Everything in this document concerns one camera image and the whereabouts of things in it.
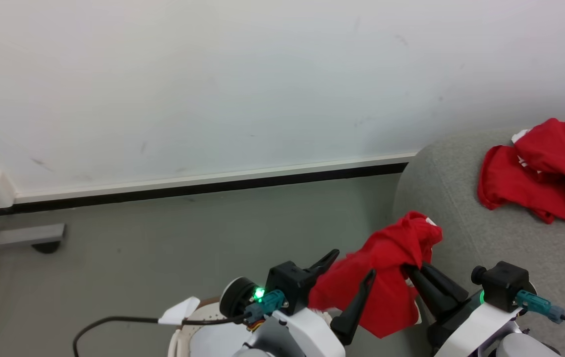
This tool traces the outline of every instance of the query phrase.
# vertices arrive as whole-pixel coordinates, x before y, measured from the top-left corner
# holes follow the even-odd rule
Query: black knob
[[[482,266],[477,266],[474,269],[472,269],[472,274],[471,274],[471,280],[473,283],[475,283],[476,285],[481,285],[482,283],[482,276],[483,274],[487,271],[486,267],[482,267]]]

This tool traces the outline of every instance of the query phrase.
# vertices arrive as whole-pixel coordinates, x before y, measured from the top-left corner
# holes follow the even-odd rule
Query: black circular cap
[[[477,266],[474,269],[472,269],[472,274],[471,274],[471,280],[473,283],[475,283],[476,285],[481,285],[481,277],[483,276],[483,274],[487,271],[486,267],[482,267],[482,266]]]
[[[252,297],[256,287],[257,285],[253,281],[244,276],[230,283],[221,296],[221,302],[219,302],[221,314],[228,318],[244,314],[245,307],[251,304],[249,298]]]

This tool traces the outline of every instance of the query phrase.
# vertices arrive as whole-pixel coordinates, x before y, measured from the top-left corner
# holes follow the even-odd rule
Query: grey sofa
[[[455,135],[421,150],[404,170],[396,191],[394,218],[410,210],[428,215],[443,228],[432,263],[470,293],[477,265],[500,260],[529,270],[538,294],[565,308],[565,222],[545,224],[525,208],[508,205],[494,211],[480,205],[477,179],[488,149],[511,144],[518,129]],[[530,335],[565,356],[565,322],[556,325],[538,314],[518,321]]]

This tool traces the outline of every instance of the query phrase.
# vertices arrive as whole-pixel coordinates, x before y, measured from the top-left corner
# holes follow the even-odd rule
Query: teal connector
[[[532,294],[525,290],[520,290],[518,294],[516,294],[516,303],[518,306],[527,309],[527,311],[537,312],[541,315],[547,316],[548,319],[555,323],[562,322],[562,315],[564,315],[564,309],[552,305],[552,303],[540,296]]]

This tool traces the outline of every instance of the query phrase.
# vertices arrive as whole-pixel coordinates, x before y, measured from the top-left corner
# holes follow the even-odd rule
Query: black rubber foot
[[[38,253],[42,254],[56,253],[56,251],[58,251],[58,248],[60,248],[60,241],[32,244],[31,248],[34,248]]]

